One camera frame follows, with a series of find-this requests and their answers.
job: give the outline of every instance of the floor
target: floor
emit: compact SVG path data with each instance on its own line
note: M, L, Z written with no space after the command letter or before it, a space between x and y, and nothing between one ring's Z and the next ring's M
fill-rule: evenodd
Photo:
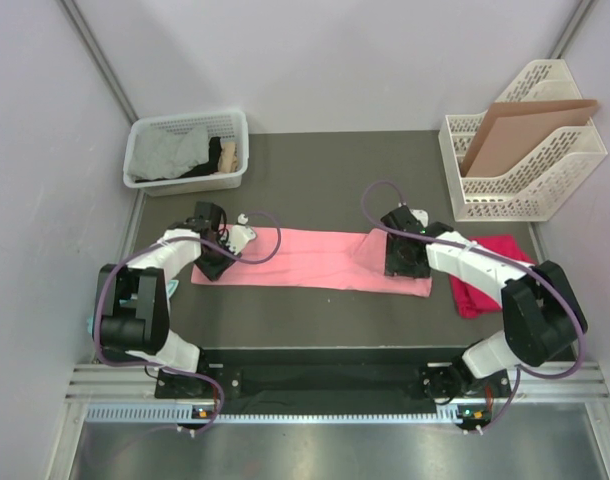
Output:
M514 405L482 438L452 425L219 425L122 449L151 428L86 424L70 478L607 480L584 405Z
M188 217L197 200L230 218L266 210L289 228L367 232L359 200L365 187L394 180L412 208L453 223L437 132L252 135L250 167L234 190L148 197L136 249ZM370 200L381 216L396 206L383 187ZM461 223L465 236L512 234L532 258L523 223ZM205 347L466 346L502 327L500 314L464 320L447 276L433 276L429 298L314 288L196 286L190 268L172 299L172 329Z

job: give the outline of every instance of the laundry basket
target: laundry basket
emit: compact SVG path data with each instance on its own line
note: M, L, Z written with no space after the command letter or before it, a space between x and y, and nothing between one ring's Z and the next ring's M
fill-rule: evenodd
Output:
M581 98L564 60L536 60L497 102ZM454 219L547 221L607 156L592 121L554 130L510 171L498 177L461 177L460 162L485 117L447 115L439 143Z
M222 142L236 142L238 170L234 173L215 173L203 177L137 182L127 173L134 156L134 146L138 135L146 128L156 127L169 133L184 135L197 126L207 128L211 137L221 137ZM125 162L123 164L123 182L129 188L140 188L148 195L178 195L182 193L223 190L239 187L249 162L249 133L245 113L240 110L226 110L211 113L191 113L143 118L132 125L127 140Z

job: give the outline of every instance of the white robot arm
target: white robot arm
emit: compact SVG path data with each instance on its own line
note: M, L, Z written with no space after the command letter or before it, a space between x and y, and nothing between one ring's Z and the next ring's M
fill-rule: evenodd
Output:
M431 270L445 272L478 288L502 306L504 330L467 348L453 361L453 383L459 384L463 393L501 370L525 364L540 366L577 340L574 325L559 302L514 265L530 268L551 284L573 310L583 333L587 331L583 312L559 265L546 261L535 266L510 259L503 263L487 258L471 249L489 250L447 225L437 222L423 226L404 205L381 221L393 230L439 240L428 244L389 233L386 274L427 277ZM465 248L441 244L440 240Z
M105 355L113 355L119 361L139 357L177 370L197 371L200 349L169 328L169 300L167 295L163 299L161 289L191 263L210 280L216 280L234 260L199 242L168 242L177 237L206 238L239 256L256 233L247 225L244 215L229 228L225 223L226 216L220 207L199 202L194 217L165 231L157 242L162 244L160 248L127 264L117 275L104 305L101 345ZM101 269L99 286L112 268L113 265L106 265Z

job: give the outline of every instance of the pink towel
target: pink towel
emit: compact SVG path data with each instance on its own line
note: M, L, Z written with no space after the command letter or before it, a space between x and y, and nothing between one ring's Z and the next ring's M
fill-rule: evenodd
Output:
M273 228L254 228L258 234L243 253L248 260L266 257L276 245ZM283 242L276 256L260 265L232 265L216 282L194 267L192 283L200 285L260 285L314 287L335 290L402 293L428 297L431 278L386 277L385 243L381 230L364 233L312 232L281 229Z

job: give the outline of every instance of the aluminum frame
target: aluminum frame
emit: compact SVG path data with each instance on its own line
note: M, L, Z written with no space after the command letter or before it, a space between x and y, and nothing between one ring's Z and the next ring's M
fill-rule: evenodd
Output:
M112 96L119 104L128 122L134 123L138 115L118 78L114 74L102 49L98 45L87 21L75 0L57 0L63 13L71 22L83 46L98 68ZM596 0L580 0L559 40L553 47L550 58L561 58L569 48L580 26L587 19ZM135 233L138 231L140 215L144 204L144 195L136 196L130 222L126 228L120 257L132 251ZM534 226L530 232L535 240L535 247L542 259L542 243ZM560 370L569 364L549 363L546 370ZM515 402L519 403L583 403L586 406L589 422L596 437L598 449L610 478L610 397L598 364L585 362L577 373L568 381L544 381L524 377ZM510 381L515 374L510 372ZM84 420L90 405L98 403L128 402L150 404L155 390L154 380L147 377L141 368L110 369L98 364L78 365L74 369L72 381L59 416L57 438L54 441L52 455L44 475L49 480L68 479L78 447ZM466 402L467 399L456 399ZM176 400L174 404L187 403Z

